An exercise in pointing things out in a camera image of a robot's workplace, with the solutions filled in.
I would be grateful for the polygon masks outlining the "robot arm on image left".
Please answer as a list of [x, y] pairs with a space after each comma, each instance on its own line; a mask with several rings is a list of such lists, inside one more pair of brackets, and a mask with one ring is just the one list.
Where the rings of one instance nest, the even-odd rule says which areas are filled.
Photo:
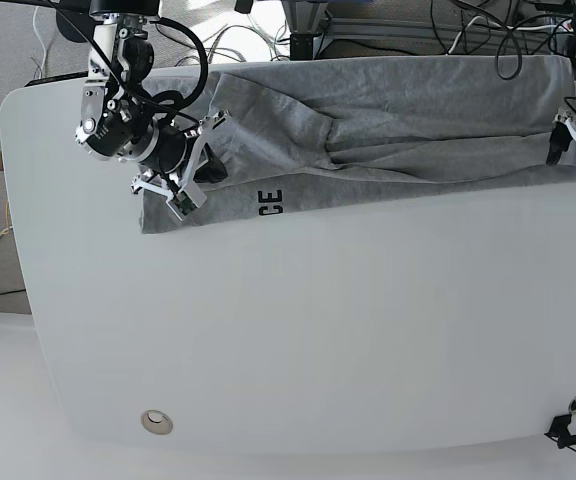
[[[208, 80], [208, 55], [186, 26], [162, 17], [157, 1], [93, 1], [90, 16], [97, 21], [87, 36], [91, 46], [76, 141], [102, 160], [138, 164], [165, 185], [181, 177], [192, 153], [198, 153], [192, 179], [219, 183], [227, 170], [212, 149], [200, 145], [200, 122], [185, 110], [203, 92]], [[148, 23], [174, 29], [196, 47], [200, 73], [189, 94], [166, 90], [148, 93], [143, 82], [154, 64]]]

